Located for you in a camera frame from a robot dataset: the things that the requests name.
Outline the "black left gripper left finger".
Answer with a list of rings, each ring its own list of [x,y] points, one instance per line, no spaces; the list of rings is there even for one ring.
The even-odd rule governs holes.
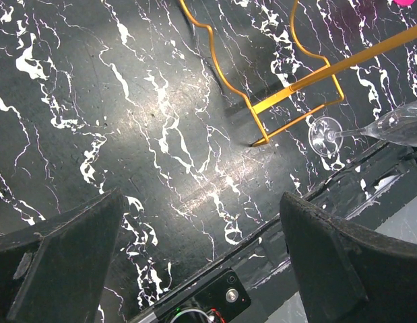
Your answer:
[[[0,237],[0,322],[93,322],[125,206],[116,188]]]

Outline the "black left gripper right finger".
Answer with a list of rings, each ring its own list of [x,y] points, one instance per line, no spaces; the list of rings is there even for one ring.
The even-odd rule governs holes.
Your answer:
[[[417,244],[290,192],[280,219],[309,322],[417,322]]]

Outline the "magenta plastic wine glass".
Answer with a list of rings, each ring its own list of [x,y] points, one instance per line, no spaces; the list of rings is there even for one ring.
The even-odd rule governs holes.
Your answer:
[[[396,4],[402,7],[411,6],[416,0],[393,0]]]

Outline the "clear wine glass front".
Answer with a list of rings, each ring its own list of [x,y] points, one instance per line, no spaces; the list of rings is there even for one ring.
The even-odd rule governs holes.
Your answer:
[[[353,136],[417,147],[417,100],[397,107],[365,127],[353,130],[345,131],[336,119],[322,116],[315,119],[308,132],[312,150],[322,157],[336,154],[344,138]]]

